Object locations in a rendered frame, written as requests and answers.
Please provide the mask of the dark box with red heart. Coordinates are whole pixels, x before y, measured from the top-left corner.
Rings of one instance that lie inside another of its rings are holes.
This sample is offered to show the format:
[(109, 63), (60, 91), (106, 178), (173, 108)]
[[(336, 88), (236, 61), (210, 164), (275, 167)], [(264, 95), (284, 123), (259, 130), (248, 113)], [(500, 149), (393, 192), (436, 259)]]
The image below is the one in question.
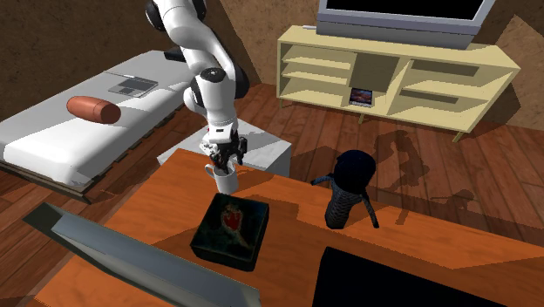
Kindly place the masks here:
[(217, 193), (190, 242), (190, 248), (200, 259), (252, 271), (268, 221), (267, 203)]

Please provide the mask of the cream shelf unit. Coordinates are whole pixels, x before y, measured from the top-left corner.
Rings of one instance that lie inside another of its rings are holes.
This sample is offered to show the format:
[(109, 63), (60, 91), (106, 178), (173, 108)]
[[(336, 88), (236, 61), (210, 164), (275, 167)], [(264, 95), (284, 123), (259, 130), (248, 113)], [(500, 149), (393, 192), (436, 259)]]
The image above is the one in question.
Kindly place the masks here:
[[(279, 100), (470, 133), (520, 71), (500, 47), (453, 50), (318, 35), (293, 25), (277, 40)], [(372, 107), (349, 104), (352, 88)]]

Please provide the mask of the grey flat television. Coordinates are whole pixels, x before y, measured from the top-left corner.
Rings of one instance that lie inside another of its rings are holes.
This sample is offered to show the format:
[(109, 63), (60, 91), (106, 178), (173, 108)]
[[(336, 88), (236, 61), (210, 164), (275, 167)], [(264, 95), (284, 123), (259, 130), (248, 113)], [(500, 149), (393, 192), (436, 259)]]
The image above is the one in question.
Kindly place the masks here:
[(464, 50), (495, 0), (320, 0), (316, 33)]

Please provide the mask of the white mattress bed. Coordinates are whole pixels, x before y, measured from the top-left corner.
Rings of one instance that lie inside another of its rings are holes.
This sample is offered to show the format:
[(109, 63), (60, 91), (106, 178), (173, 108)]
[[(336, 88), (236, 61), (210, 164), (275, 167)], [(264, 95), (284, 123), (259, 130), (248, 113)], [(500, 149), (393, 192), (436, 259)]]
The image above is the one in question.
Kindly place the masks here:
[[(159, 85), (142, 98), (109, 92), (119, 77), (133, 75)], [(183, 105), (183, 92), (193, 77), (180, 49), (148, 51), (115, 65), (43, 102), (0, 122), (0, 168), (73, 199), (86, 193), (153, 129)], [(66, 109), (74, 96), (109, 101), (120, 119), (100, 124)]]

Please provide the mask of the white mug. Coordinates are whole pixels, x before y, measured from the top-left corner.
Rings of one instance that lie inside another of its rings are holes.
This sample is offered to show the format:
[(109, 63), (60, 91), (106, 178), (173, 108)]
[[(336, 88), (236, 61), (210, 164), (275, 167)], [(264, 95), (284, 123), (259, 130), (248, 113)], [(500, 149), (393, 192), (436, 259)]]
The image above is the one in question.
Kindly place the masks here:
[(220, 193), (232, 194), (238, 189), (239, 183), (237, 173), (235, 164), (232, 161), (227, 163), (227, 171), (212, 164), (207, 164), (204, 167), (204, 170), (215, 180), (216, 187)]

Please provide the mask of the small colourful picture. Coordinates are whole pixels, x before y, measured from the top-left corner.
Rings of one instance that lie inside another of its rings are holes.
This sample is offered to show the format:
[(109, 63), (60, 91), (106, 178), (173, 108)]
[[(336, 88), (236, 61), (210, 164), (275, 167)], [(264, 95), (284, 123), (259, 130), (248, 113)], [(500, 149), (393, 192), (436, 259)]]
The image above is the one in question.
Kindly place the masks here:
[(354, 106), (372, 107), (372, 91), (352, 88), (349, 104)]

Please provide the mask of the red-brown bolster pillow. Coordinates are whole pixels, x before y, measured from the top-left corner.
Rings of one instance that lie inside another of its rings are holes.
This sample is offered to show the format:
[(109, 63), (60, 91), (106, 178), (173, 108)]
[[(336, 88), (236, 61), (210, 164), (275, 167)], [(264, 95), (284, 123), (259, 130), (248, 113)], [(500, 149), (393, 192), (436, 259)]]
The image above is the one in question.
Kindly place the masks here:
[(74, 96), (66, 103), (74, 116), (100, 124), (113, 124), (120, 119), (121, 110), (113, 103), (89, 96)]

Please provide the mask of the orange wooden table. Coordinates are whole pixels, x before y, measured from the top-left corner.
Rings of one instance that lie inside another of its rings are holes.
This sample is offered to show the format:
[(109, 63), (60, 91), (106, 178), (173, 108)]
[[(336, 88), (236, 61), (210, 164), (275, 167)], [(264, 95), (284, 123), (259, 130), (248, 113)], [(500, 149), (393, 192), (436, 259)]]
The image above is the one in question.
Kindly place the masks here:
[[(107, 227), (187, 259), (189, 243), (216, 193), (206, 158), (175, 152), (107, 221)], [(255, 269), (220, 264), (212, 270), (259, 290), (262, 307), (310, 307), (326, 247), (365, 256), (508, 307), (544, 307), (544, 225), (518, 223), (487, 204), (503, 206), (498, 192), (441, 193), (409, 207), (406, 188), (369, 194), (378, 226), (356, 206), (344, 229), (324, 221), (331, 192), (277, 174), (243, 167), (241, 198), (267, 202), (269, 223)]]

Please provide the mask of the grey block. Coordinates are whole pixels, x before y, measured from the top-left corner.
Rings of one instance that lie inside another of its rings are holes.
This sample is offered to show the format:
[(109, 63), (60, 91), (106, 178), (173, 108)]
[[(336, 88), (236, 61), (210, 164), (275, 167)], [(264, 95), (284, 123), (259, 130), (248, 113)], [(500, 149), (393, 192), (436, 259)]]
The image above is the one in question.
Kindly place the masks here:
[[(238, 122), (239, 135), (248, 140), (248, 151), (244, 155), (243, 164), (272, 174), (289, 177), (291, 144), (241, 119), (238, 119)], [(157, 157), (157, 161), (162, 165), (179, 148), (204, 154), (199, 148), (199, 144), (206, 132), (207, 126), (166, 150)]]

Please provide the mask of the grey laptop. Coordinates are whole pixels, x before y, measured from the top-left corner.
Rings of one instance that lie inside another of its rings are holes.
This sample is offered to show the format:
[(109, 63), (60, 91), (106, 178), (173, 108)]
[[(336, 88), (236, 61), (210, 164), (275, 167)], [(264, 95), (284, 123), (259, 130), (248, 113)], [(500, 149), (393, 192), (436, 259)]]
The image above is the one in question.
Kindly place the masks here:
[(108, 74), (119, 77), (119, 82), (110, 87), (108, 91), (132, 98), (142, 98), (159, 85), (157, 81), (133, 75), (114, 72), (108, 72)]

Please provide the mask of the grey flat panel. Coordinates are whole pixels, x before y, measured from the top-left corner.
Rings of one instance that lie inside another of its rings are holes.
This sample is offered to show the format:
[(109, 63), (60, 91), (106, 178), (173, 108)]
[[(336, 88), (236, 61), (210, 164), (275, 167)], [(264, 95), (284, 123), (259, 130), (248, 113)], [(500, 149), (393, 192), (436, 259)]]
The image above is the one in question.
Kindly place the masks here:
[(23, 221), (106, 274), (176, 307), (262, 307), (256, 288), (50, 203)]

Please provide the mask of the black block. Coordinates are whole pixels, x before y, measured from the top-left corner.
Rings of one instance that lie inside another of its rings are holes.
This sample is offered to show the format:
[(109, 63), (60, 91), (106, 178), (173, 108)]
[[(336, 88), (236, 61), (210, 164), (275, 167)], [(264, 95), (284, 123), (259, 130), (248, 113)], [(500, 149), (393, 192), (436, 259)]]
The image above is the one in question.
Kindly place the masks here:
[(327, 247), (312, 307), (506, 307), (420, 276)]

